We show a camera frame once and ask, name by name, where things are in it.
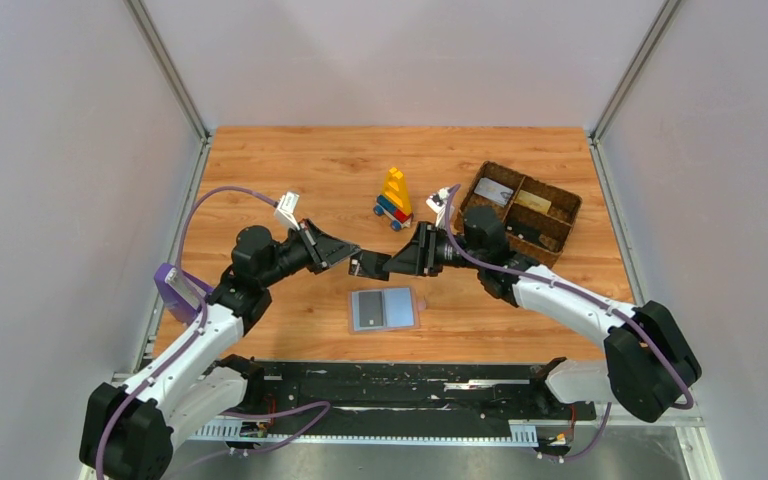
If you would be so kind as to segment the pink card holder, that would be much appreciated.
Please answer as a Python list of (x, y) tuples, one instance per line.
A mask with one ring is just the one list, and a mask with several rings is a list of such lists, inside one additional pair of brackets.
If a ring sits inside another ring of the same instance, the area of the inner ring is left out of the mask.
[(386, 326), (379, 330), (355, 331), (352, 325), (351, 294), (349, 294), (349, 332), (352, 334), (408, 330), (418, 328), (420, 314), (427, 308), (424, 297), (415, 293), (410, 287), (389, 287), (366, 290), (381, 290), (384, 294)]

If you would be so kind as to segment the grey credit card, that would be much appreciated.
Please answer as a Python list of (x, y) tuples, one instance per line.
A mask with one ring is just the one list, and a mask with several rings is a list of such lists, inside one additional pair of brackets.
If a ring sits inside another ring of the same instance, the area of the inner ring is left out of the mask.
[(384, 294), (381, 290), (353, 292), (351, 311), (355, 331), (379, 330), (386, 326)]

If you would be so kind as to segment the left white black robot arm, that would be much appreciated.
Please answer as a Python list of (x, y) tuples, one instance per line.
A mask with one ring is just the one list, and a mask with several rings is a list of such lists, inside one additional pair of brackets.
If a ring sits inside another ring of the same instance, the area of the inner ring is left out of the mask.
[(252, 361), (220, 354), (242, 339), (271, 303), (270, 286), (307, 269), (319, 274), (360, 252), (304, 219), (284, 241), (260, 225), (236, 239), (220, 283), (159, 357), (122, 385), (100, 384), (87, 403), (78, 458), (104, 479), (159, 479), (175, 451), (220, 413), (252, 399)]

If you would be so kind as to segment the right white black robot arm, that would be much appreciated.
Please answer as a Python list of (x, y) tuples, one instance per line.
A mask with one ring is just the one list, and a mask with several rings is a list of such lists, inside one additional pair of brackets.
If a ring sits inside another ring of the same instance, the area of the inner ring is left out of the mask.
[(670, 310), (612, 300), (567, 281), (514, 250), (495, 211), (473, 207), (464, 230), (421, 222), (384, 271), (434, 277), (446, 267), (473, 268), (485, 291), (514, 307), (550, 317), (604, 352), (612, 397), (637, 419), (653, 423), (670, 408), (690, 409), (702, 368)]

